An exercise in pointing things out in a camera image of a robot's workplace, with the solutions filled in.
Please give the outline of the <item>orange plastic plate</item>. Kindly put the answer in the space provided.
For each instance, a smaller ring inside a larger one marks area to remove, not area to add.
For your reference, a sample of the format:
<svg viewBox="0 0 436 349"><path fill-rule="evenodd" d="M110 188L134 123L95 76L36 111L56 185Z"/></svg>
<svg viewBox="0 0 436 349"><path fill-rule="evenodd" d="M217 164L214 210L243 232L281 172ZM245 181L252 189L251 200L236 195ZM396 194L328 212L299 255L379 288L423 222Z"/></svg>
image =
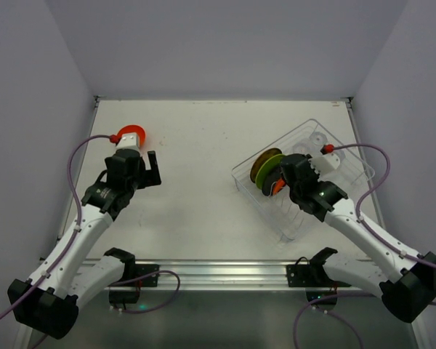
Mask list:
<svg viewBox="0 0 436 349"><path fill-rule="evenodd" d="M271 190L271 194L273 196L275 196L276 194L278 194L284 187L286 186L286 182L284 181L283 178L278 179L273 185L272 185L272 190Z"/></svg>

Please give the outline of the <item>orange plastic bowl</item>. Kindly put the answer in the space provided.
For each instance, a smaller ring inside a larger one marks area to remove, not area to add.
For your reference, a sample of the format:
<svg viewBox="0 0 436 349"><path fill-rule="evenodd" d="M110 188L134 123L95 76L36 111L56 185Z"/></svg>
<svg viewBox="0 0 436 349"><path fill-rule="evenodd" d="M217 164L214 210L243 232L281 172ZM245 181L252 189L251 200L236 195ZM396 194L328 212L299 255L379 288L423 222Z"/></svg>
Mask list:
<svg viewBox="0 0 436 349"><path fill-rule="evenodd" d="M118 138L120 140L121 135L132 133L132 132L135 132L135 133L137 133L139 135L139 138L140 138L140 149L141 149L143 144L144 144L144 142L145 142L145 138L146 138L145 130L141 126L133 125L133 124L132 125L127 125L127 126L121 128L119 130L117 136L118 136Z"/></svg>

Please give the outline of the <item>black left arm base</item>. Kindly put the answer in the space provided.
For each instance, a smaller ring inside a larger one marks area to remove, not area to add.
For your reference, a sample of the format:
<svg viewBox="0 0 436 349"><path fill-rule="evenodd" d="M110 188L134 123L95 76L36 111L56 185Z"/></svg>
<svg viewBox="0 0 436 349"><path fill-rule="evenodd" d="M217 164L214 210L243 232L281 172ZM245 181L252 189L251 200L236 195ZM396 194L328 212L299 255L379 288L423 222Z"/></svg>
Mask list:
<svg viewBox="0 0 436 349"><path fill-rule="evenodd" d="M158 264L137 264L136 257L127 251L111 248L104 253L105 256L115 257L124 264L122 277L118 281L128 281L159 271ZM140 298L142 287L157 287L158 275L150 276L140 281L122 284L123 287L132 288L131 291L109 291L108 300L113 307L127 309L127 305L135 304Z"/></svg>

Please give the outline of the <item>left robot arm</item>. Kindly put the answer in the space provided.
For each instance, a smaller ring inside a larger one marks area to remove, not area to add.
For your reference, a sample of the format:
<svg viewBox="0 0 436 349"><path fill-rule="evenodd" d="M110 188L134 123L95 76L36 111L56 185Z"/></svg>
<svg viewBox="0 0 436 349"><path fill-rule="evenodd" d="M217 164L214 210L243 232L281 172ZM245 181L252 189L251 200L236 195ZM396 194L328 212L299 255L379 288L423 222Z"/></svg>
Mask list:
<svg viewBox="0 0 436 349"><path fill-rule="evenodd" d="M7 290L15 319L56 340L74 326L80 310L105 287L132 283L135 256L111 248L89 271L79 274L86 256L114 223L137 190L161 184L155 151L117 150L105 170L78 201L75 220L49 256L26 281L15 279Z"/></svg>

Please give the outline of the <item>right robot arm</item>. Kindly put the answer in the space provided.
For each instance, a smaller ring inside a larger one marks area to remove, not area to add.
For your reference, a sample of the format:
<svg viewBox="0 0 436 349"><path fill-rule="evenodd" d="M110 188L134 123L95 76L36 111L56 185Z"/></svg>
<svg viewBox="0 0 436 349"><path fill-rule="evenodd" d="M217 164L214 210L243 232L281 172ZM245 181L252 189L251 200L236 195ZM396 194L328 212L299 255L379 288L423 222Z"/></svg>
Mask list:
<svg viewBox="0 0 436 349"><path fill-rule="evenodd" d="M320 180L309 155L280 161L289 198L302 211L339 231L372 259L366 265L324 248L309 261L308 276L318 283L349 284L378 297L399 320L411 323L436 298L436 254L421 254L378 226L337 185Z"/></svg>

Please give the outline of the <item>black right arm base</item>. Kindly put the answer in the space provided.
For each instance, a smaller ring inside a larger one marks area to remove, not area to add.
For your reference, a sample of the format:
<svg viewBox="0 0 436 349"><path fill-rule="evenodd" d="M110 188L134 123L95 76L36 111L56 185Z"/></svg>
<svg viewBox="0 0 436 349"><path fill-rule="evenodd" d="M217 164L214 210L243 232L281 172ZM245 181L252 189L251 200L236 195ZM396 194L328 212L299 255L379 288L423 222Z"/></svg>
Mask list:
<svg viewBox="0 0 436 349"><path fill-rule="evenodd" d="M290 288L304 288L307 301L337 294L337 289L350 288L350 284L335 281L329 278L323 269L327 259L337 256L338 251L326 247L315 254L311 259L300 257L291 264L286 265L286 280Z"/></svg>

